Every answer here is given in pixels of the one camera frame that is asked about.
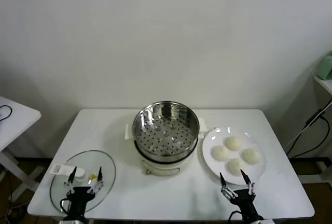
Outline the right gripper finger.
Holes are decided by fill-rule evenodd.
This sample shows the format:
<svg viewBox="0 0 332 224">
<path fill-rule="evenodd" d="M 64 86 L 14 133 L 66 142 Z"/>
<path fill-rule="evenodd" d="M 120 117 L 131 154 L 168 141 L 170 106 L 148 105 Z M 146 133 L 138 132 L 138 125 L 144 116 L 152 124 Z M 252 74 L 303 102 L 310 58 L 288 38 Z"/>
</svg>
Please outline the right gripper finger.
<svg viewBox="0 0 332 224">
<path fill-rule="evenodd" d="M 220 172 L 219 173 L 219 176 L 220 176 L 220 184 L 221 184 L 221 193 L 230 201 L 231 199 L 235 199 L 236 197 L 237 197 L 237 194 L 233 191 L 233 190 L 231 190 L 229 187 L 228 187 L 228 185 L 227 185 L 227 183 L 226 183 L 226 181 L 225 181 L 225 179 L 224 179 L 224 177 L 223 177 L 223 175 L 222 175 L 222 173 Z"/>
<path fill-rule="evenodd" d="M 246 175 L 246 173 L 240 169 L 240 172 L 242 174 L 242 177 L 246 183 L 247 188 L 245 189 L 241 189 L 242 193 L 246 193 L 247 195 L 252 195 L 253 197 L 256 196 L 255 192 L 254 192 L 254 186 L 255 183 L 251 182 L 250 178 Z"/>
</svg>

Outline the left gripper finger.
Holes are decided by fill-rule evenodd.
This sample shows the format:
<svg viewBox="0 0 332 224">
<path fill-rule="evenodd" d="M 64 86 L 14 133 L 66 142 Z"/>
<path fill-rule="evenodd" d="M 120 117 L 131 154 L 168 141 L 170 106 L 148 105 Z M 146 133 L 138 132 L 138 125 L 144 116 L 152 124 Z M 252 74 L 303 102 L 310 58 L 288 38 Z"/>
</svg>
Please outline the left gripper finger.
<svg viewBox="0 0 332 224">
<path fill-rule="evenodd" d="M 64 188 L 66 189 L 66 195 L 74 193 L 73 181 L 75 178 L 77 167 L 74 167 L 73 171 L 70 173 L 68 180 L 64 182 Z"/>
<path fill-rule="evenodd" d="M 103 187 L 103 173 L 102 167 L 99 168 L 99 171 L 96 175 L 92 175 L 89 182 L 90 189 L 88 193 L 97 194 Z"/>
</svg>

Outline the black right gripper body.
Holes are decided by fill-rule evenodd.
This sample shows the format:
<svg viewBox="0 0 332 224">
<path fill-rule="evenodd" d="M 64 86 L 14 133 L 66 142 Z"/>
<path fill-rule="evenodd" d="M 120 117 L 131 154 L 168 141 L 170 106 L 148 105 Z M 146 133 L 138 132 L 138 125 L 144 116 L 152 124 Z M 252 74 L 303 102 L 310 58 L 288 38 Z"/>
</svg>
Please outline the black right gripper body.
<svg viewBox="0 0 332 224">
<path fill-rule="evenodd" d="M 239 207 L 243 221 L 259 221 L 258 214 L 253 201 L 255 197 L 242 193 L 241 190 L 234 191 L 237 194 L 235 199 L 231 199 L 231 203 Z"/>
</svg>

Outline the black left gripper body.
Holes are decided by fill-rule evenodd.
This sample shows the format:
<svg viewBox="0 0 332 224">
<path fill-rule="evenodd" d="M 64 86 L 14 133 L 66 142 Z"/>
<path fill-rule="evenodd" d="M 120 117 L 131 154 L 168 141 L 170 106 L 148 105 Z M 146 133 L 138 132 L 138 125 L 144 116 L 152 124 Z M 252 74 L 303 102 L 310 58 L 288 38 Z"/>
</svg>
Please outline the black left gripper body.
<svg viewBox="0 0 332 224">
<path fill-rule="evenodd" d="M 94 192 L 89 186 L 74 187 L 73 192 L 69 191 L 66 198 L 70 202 L 68 215 L 83 216 L 89 201 L 94 199 Z"/>
</svg>

